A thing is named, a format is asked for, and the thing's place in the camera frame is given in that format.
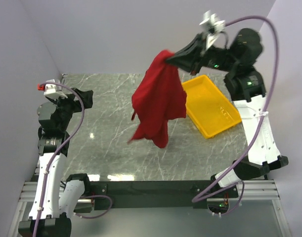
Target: yellow plastic bin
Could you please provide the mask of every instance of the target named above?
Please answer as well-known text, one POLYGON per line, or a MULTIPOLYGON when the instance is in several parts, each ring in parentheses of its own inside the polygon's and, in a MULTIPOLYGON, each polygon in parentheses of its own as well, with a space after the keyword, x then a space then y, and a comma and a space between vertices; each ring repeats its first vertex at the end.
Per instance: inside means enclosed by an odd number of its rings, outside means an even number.
POLYGON ((182 86, 187 93, 187 114, 205 138, 241 122, 237 109, 206 75, 186 81, 182 86))

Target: tabletop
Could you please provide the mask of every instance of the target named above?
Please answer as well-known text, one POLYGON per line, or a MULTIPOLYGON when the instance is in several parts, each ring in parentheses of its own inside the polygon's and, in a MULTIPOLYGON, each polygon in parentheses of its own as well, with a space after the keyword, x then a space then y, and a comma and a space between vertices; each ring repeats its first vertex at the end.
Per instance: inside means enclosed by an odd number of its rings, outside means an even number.
MULTIPOLYGON (((208 75, 230 99, 224 75, 208 75)), ((139 123, 131 121, 131 96, 144 74, 70 74, 64 83, 93 90, 93 107, 86 110, 79 132, 70 142, 64 179, 87 173, 90 180, 200 180, 210 179, 237 159, 246 148, 242 124, 205 139, 189 117, 169 121, 169 143, 164 149, 152 141, 128 144, 139 123)), ((181 80, 191 79, 180 74, 181 80)), ((73 115, 68 132, 80 120, 73 115)))

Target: red cloth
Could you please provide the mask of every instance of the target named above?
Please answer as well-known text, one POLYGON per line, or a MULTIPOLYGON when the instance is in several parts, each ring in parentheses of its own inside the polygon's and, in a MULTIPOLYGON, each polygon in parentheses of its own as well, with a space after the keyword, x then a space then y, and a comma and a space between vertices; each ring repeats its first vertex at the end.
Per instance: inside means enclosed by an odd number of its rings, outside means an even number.
POLYGON ((163 50, 153 60, 150 68, 132 96, 134 114, 140 125, 129 140, 151 139, 159 148, 168 143, 168 120, 186 117, 186 92, 179 80, 177 67, 165 60, 174 54, 163 50))

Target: white wall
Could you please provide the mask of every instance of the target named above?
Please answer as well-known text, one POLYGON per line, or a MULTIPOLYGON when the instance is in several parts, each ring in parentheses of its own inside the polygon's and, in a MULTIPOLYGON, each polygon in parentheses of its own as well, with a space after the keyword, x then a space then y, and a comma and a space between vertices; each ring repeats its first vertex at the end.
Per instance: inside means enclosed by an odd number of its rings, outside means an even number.
MULTIPOLYGON (((205 11, 227 21, 267 16, 275 0, 21 1, 60 71, 144 73, 162 49, 177 51, 193 40, 205 11)), ((245 22, 228 31, 233 37, 240 28, 261 25, 245 22)))
POLYGON ((0 237, 38 160, 37 83, 59 78, 19 0, 0 0, 0 237))
MULTIPOLYGON (((302 0, 277 0, 269 16, 280 40, 278 82, 269 116, 276 144, 289 165, 272 173, 293 236, 302 237, 302 0)), ((268 26, 260 34, 265 51, 257 68, 270 83, 273 40, 268 26)))

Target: marble table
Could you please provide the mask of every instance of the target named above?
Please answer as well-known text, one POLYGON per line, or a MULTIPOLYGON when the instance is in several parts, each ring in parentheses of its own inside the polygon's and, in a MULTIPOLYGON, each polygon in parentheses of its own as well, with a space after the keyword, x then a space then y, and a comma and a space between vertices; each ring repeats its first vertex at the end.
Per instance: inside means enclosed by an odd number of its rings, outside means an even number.
MULTIPOLYGON (((190 118, 169 122, 169 143, 157 148, 152 141, 127 144, 137 128, 131 121, 131 96, 143 74, 68 75, 64 83, 80 90, 93 90, 93 107, 86 110, 81 129, 71 140, 64 179, 87 173, 90 180, 198 180, 222 171, 246 147, 241 124, 205 139, 190 118)), ((180 74, 183 81, 190 76, 180 74)), ((224 75, 209 75, 230 99, 224 75)), ((74 114, 68 132, 75 129, 80 114, 74 114)))

